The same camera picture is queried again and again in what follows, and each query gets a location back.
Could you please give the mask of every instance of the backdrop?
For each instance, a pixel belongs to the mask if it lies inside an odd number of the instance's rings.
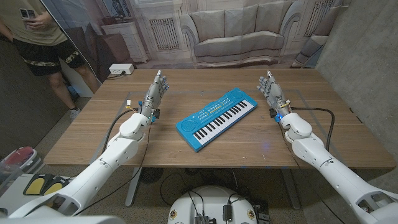
[[[313,67],[343,0],[43,0],[99,77],[137,68]]]

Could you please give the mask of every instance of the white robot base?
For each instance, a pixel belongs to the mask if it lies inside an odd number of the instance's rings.
[[[204,203],[202,203],[202,199],[194,192],[202,196]],[[228,199],[232,194],[234,194],[230,198],[230,202],[232,202],[232,219],[228,220],[227,223],[257,223],[252,205],[233,190],[219,186],[202,186],[189,191],[189,194],[185,193],[174,202],[170,209],[168,224],[194,224],[197,212],[193,204],[195,204],[198,210],[198,216],[202,216],[202,212],[204,211],[204,216],[208,216],[210,220],[215,219],[217,223],[225,223],[223,207],[228,204]]]

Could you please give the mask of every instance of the white robotic arm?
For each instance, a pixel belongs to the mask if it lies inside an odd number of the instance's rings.
[[[64,188],[23,205],[9,218],[74,216],[85,209],[111,174],[136,155],[138,144],[144,138],[142,127],[151,124],[154,111],[169,88],[165,81],[166,77],[161,77],[159,71],[144,98],[145,108],[120,126],[120,132],[109,141],[97,160]]]
[[[260,77],[257,88],[267,98],[271,117],[280,122],[284,129],[289,129],[285,132],[285,138],[292,143],[294,154],[319,170],[361,223],[397,223],[398,195],[373,187],[333,157],[322,140],[312,133],[311,125],[297,113],[291,112],[290,101],[284,98],[270,71],[267,75],[268,79]]]

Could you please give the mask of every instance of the black shorts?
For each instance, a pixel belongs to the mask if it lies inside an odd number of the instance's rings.
[[[14,39],[13,42],[35,76],[60,72],[59,59],[62,59],[71,68],[78,68],[86,63],[69,40],[54,46],[30,44],[17,39]]]

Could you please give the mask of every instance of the wooden table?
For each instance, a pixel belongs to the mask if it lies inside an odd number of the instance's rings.
[[[390,169],[392,156],[349,110],[344,101],[316,71],[273,69],[275,79],[295,107],[319,107],[336,116],[331,153],[347,166]],[[132,75],[106,81],[77,119],[47,154],[48,165],[83,165],[99,156],[104,135],[122,112],[126,99],[136,105],[142,100],[157,70],[135,70]],[[144,167],[255,167],[295,168],[278,124],[269,117],[269,106],[256,86],[264,69],[163,70],[170,89],[160,105],[160,119],[152,124]],[[258,102],[258,107],[199,152],[194,152],[178,134],[175,124],[188,115],[238,87]],[[330,115],[322,111],[296,111],[326,142]],[[119,125],[130,115],[120,119]],[[146,148],[140,144],[136,156],[126,164],[139,166]],[[299,160],[303,167],[309,167]]]

